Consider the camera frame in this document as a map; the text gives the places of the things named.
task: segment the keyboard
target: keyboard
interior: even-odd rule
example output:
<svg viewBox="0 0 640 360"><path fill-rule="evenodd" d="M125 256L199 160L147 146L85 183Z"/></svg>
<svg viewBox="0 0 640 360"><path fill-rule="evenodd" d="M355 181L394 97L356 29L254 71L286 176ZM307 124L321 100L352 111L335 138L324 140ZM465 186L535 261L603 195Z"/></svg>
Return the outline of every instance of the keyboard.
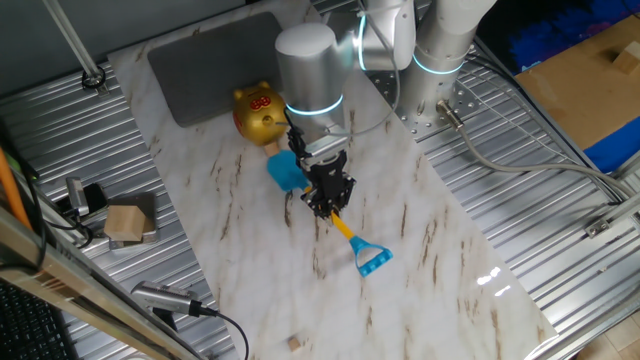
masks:
<svg viewBox="0 0 640 360"><path fill-rule="evenodd" d="M0 280L0 358L73 360L60 311L47 302Z"/></svg>

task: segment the gold piggy bank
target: gold piggy bank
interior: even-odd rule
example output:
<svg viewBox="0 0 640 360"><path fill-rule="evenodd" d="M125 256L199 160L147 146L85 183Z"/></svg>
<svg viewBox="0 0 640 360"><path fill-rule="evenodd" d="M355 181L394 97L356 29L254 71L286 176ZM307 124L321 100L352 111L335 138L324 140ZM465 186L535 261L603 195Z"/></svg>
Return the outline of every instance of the gold piggy bank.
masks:
<svg viewBox="0 0 640 360"><path fill-rule="evenodd" d="M235 90L233 121L240 134L257 146L278 140L287 130L284 100L266 81L258 86Z"/></svg>

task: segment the marble surface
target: marble surface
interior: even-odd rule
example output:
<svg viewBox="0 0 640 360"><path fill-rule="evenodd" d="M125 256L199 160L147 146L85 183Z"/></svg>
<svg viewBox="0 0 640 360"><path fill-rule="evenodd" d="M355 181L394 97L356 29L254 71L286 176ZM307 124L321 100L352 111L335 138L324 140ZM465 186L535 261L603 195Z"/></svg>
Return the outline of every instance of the marble surface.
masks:
<svg viewBox="0 0 640 360"><path fill-rule="evenodd" d="M524 359L555 336L397 117L348 148L346 170L358 184L343 219L394 253L366 279L342 235L300 193L279 190L263 150L238 134L231 114L175 124L148 51L262 11L283 28L318 20L306 1L260 2L109 55L220 310L249 337L250 358ZM344 95L354 131L389 111L361 72ZM302 344L293 353L292 336Z"/></svg>

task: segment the metal grating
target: metal grating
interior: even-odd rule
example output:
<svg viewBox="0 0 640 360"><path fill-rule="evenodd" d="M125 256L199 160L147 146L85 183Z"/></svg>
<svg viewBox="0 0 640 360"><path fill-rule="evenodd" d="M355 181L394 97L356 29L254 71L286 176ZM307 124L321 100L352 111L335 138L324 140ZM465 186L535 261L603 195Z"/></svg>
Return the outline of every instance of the metal grating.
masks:
<svg viewBox="0 0 640 360"><path fill-rule="evenodd" d="M493 77L493 82L508 87L504 81L483 68L466 64L465 69L480 75L462 76L466 86L537 139L482 107L464 120L485 156L510 165L566 161L539 142L565 155L563 147L570 145L561 147L519 103L483 79ZM585 233L585 227L612 209L610 200L586 176L558 170L495 172L480 166L451 128L419 144L558 331L560 337L553 343L578 337L605 305L640 284L640 234L631 221L594 239ZM610 317L601 331L620 319ZM573 342L563 354L583 345Z"/></svg>
<svg viewBox="0 0 640 360"><path fill-rule="evenodd" d="M83 90L81 74L0 100L22 155L40 172L40 187L53 200L66 195L65 177L101 184L109 198L136 192L156 194L159 241L112 252L95 239L84 254L131 290L142 280L189 288L200 301L216 306L200 265L182 229L153 159L138 130L111 66L103 64L109 96ZM104 222L106 214L93 225ZM81 359L120 359L136 352L94 327L65 314L66 326ZM222 320L176 317L181 336L203 355L237 358Z"/></svg>

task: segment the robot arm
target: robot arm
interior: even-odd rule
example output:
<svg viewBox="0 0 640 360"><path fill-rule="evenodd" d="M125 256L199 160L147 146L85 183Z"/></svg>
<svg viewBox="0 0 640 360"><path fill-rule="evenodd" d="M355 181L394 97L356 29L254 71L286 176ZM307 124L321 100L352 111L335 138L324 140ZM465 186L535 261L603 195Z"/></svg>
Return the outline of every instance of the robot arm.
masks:
<svg viewBox="0 0 640 360"><path fill-rule="evenodd" d="M398 70L408 67L405 73L410 73L406 84L401 76L406 91L401 92L396 112L411 113L418 121L423 113L437 114L439 100L448 100L450 94L443 89L452 87L475 29L495 1L435 0L420 24L417 40L413 0L366 0L358 27L340 42L328 26L317 23L298 25L278 36L276 53L292 125L289 145L311 182L302 199L316 216L329 218L339 212L355 185L343 171L349 139L342 106L345 79L354 68L394 69L371 22L389 45ZM425 71L420 61L433 71ZM451 86L443 87L445 81Z"/></svg>
<svg viewBox="0 0 640 360"><path fill-rule="evenodd" d="M292 127L289 147L311 182L302 200L316 216L330 218L349 202L355 180L343 169L349 142L342 87L355 68L392 70L393 62L367 19L373 19L393 51L396 65L411 62L415 43L413 1L367 0L367 14L356 29L337 41L323 24L283 31L276 52Z"/></svg>

